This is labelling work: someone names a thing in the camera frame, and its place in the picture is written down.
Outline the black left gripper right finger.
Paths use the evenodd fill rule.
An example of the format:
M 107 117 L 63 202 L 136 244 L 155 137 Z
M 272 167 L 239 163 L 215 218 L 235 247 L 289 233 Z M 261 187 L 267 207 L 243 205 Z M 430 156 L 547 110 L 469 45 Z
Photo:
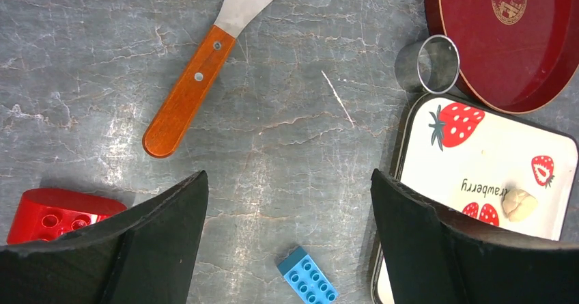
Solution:
M 396 303 L 577 303 L 578 246 L 473 219 L 375 169 L 371 198 Z

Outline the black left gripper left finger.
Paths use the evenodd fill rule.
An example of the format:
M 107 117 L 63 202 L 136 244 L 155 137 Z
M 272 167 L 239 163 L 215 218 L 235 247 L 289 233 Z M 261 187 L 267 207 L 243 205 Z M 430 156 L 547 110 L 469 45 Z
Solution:
M 185 303 L 208 176 L 55 240 L 1 247 L 2 303 Z

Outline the beige dough lump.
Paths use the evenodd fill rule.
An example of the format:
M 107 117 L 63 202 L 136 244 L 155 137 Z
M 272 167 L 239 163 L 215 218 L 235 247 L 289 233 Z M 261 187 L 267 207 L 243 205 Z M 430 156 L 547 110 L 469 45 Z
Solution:
M 521 222 L 537 208 L 538 200 L 522 189 L 512 189 L 504 196 L 503 211 L 510 222 Z

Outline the white strawberry print tray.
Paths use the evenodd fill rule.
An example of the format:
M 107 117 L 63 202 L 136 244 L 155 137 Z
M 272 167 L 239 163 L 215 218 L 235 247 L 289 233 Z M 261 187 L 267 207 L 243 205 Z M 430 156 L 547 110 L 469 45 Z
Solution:
M 578 145 L 569 135 L 459 98 L 425 95 L 409 111 L 394 172 L 382 173 L 473 219 L 562 242 L 577 171 Z M 503 211 L 512 189 L 538 200 L 521 222 Z M 396 303 L 381 243 L 371 289 L 375 303 Z

